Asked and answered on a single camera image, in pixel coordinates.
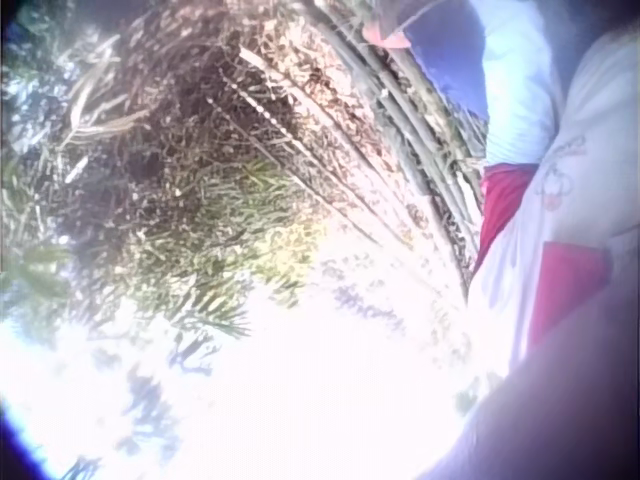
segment cartoon print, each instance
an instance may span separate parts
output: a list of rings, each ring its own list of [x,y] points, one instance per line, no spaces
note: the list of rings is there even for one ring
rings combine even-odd
[[[554,148],[551,151],[550,158],[560,159],[570,156],[583,156],[587,153],[586,146],[586,137],[584,135],[578,135]]]
[[[548,212],[554,212],[562,205],[562,199],[573,191],[573,180],[553,163],[544,174],[536,191],[542,196],[542,205]]]

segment white cloth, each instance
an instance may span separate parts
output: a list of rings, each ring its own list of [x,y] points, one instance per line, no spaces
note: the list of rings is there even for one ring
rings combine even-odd
[[[587,52],[557,138],[471,282],[483,369],[506,375],[524,357],[545,242],[605,248],[640,224],[638,38],[610,34]]]
[[[471,0],[485,30],[486,165],[538,163],[557,131],[561,87],[533,1]]]

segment foliage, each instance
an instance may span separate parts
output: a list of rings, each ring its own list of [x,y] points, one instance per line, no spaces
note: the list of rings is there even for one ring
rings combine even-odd
[[[2,301],[20,306],[24,333],[43,342],[66,320],[98,329],[128,298],[132,334],[165,317],[185,332],[242,336],[256,280],[293,305],[320,229],[289,178],[212,115],[205,96],[220,100],[223,87],[205,90],[210,69],[194,70],[175,48],[180,32],[158,28],[176,12],[152,10],[102,48],[78,34],[64,54],[40,48],[63,36],[42,12],[3,79],[3,160],[15,174],[3,181]],[[215,15],[202,17],[199,38]],[[170,47],[178,54],[154,53]]]

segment hand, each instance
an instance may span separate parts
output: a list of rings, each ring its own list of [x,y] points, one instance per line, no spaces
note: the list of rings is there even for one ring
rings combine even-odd
[[[380,35],[380,24],[377,20],[365,23],[362,28],[362,36],[367,42],[376,47],[394,49],[409,48],[411,46],[411,42],[402,32],[396,32],[383,40]]]

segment sleeve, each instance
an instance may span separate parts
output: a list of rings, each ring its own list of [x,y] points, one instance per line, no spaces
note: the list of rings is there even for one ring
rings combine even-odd
[[[487,165],[535,164],[547,152],[562,102],[545,24],[532,0],[471,0],[485,31]]]

